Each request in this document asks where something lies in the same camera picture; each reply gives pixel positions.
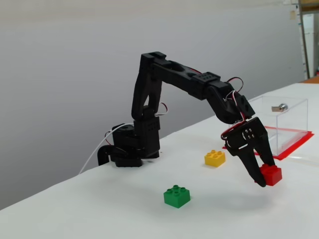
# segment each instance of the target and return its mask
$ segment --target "clear plastic box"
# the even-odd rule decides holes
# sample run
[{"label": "clear plastic box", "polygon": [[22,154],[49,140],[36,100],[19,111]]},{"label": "clear plastic box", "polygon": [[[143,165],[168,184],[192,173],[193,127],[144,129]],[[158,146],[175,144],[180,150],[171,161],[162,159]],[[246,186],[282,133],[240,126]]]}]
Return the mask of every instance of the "clear plastic box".
[{"label": "clear plastic box", "polygon": [[[268,132],[274,156],[280,155],[308,133],[308,99],[260,96],[249,101]],[[283,112],[272,107],[287,104]]]}]

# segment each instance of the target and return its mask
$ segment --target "white wall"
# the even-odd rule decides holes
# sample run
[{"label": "white wall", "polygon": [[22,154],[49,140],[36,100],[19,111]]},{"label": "white wall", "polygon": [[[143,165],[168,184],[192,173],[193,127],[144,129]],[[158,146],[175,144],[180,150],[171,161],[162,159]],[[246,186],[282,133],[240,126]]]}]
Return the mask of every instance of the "white wall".
[{"label": "white wall", "polygon": [[306,14],[303,15],[304,22],[304,34],[306,41],[307,57],[308,57],[308,66],[309,66],[309,75],[310,78],[314,77],[315,71],[315,31],[314,31],[314,15]]},{"label": "white wall", "polygon": [[[142,53],[161,51],[223,80],[241,76],[248,98],[303,79],[294,6],[81,0],[89,10],[60,1],[49,14],[26,2],[1,15],[0,208],[75,176],[107,130],[132,121]],[[213,115],[166,84],[161,100],[170,109],[161,136]]]}]

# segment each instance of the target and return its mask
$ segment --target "black robotic arm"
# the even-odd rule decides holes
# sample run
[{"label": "black robotic arm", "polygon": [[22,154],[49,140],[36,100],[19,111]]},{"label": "black robotic arm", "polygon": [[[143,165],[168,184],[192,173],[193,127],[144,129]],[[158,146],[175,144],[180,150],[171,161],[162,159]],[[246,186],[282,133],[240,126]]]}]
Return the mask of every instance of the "black robotic arm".
[{"label": "black robotic arm", "polygon": [[142,165],[142,158],[159,157],[159,109],[162,82],[174,85],[189,95],[207,100],[219,120],[233,124],[221,138],[225,147],[238,156],[249,175],[262,187],[266,181],[254,155],[256,150],[265,164],[275,165],[265,127],[256,117],[247,99],[228,82],[211,72],[200,73],[177,62],[167,61],[160,52],[142,54],[132,105],[134,126],[124,126],[113,133],[114,145],[102,146],[99,165],[108,155],[119,167]]}]

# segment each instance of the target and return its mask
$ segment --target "lego brick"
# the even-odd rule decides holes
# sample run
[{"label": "lego brick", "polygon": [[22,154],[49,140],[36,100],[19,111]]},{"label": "lego brick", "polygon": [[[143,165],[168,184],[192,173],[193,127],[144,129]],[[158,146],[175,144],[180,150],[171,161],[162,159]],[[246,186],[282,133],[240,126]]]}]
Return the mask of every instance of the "lego brick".
[{"label": "lego brick", "polygon": [[224,162],[226,162],[225,153],[221,151],[212,150],[205,156],[205,164],[209,166],[219,167]]},{"label": "lego brick", "polygon": [[174,185],[164,192],[164,202],[176,208],[180,208],[190,201],[189,190]]},{"label": "lego brick", "polygon": [[260,167],[260,171],[266,180],[266,185],[268,186],[274,186],[283,178],[281,168],[278,168],[276,165],[269,166],[267,164],[263,164],[263,166]]}]

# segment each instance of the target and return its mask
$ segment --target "white wire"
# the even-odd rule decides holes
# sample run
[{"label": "white wire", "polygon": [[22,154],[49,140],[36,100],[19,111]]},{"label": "white wire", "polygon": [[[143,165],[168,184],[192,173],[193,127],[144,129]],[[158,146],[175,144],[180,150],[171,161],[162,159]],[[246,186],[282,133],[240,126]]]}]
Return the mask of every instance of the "white wire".
[{"label": "white wire", "polygon": [[80,170],[79,174],[80,175],[84,168],[86,167],[86,165],[88,164],[88,162],[90,161],[90,159],[92,158],[93,154],[95,153],[96,150],[98,150],[98,148],[101,146],[101,144],[104,142],[104,140],[106,140],[114,131],[118,130],[119,128],[126,126],[126,125],[133,125],[133,123],[125,123],[120,125],[119,127],[116,127],[114,130],[110,131],[109,134],[107,136],[104,137],[104,139],[99,143],[99,145],[95,148],[95,150],[92,152],[92,154],[90,155],[90,157],[88,158],[88,160],[86,160],[85,164],[83,165],[82,169]]},{"label": "white wire", "polygon": [[168,113],[168,106],[164,102],[160,102],[160,104],[164,105],[167,110],[165,113],[161,113],[161,114],[157,113],[157,114],[155,114],[155,116],[163,116],[163,115],[166,115]]}]

